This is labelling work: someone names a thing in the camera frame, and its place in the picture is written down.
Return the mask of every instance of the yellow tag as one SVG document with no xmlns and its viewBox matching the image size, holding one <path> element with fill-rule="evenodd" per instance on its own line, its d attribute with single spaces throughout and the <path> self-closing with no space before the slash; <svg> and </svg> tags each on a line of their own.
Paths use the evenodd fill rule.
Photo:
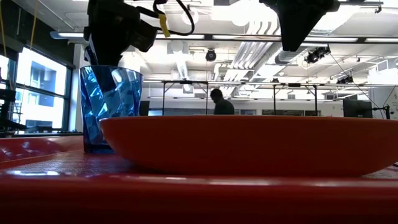
<svg viewBox="0 0 398 224">
<path fill-rule="evenodd" d="M 167 28 L 166 20 L 167 18 L 165 14 L 159 14 L 160 28 L 162 28 L 164 37 L 168 38 L 170 37 L 170 32 L 169 29 Z"/>
</svg>

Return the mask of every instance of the blue plastic cup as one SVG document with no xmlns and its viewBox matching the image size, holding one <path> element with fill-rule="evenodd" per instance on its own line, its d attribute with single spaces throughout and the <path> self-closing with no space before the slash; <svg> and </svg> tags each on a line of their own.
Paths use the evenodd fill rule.
<svg viewBox="0 0 398 224">
<path fill-rule="evenodd" d="M 143 76 L 126 68 L 106 65 L 80 69 L 81 112 L 85 152 L 110 153 L 99 121 L 138 116 Z"/>
</svg>

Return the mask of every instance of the dark hair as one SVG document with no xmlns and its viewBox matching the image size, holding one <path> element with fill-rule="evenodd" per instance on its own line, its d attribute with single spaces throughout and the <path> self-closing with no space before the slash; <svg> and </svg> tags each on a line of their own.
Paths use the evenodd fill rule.
<svg viewBox="0 0 398 224">
<path fill-rule="evenodd" d="M 214 89 L 213 91 L 211 91 L 210 97 L 223 97 L 223 92 L 219 89 Z"/>
</svg>

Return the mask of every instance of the person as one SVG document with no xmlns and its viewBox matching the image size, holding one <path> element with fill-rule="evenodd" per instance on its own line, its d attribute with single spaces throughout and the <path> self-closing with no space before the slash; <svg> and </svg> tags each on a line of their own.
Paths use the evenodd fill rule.
<svg viewBox="0 0 398 224">
<path fill-rule="evenodd" d="M 221 90 L 214 89 L 213 91 L 211 91 L 210 97 L 216 104 L 216 107 L 214 109 L 215 115 L 235 114 L 234 105 L 232 105 L 232 103 L 230 103 L 228 100 L 224 99 L 223 92 Z"/>
</svg>

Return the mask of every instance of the red plate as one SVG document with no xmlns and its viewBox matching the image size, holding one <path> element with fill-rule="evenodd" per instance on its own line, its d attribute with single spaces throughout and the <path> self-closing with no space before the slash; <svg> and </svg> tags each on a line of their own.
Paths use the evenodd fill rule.
<svg viewBox="0 0 398 224">
<path fill-rule="evenodd" d="M 100 121 L 139 166 L 176 174 L 360 176 L 398 161 L 398 122 L 288 116 L 153 116 Z"/>
</svg>

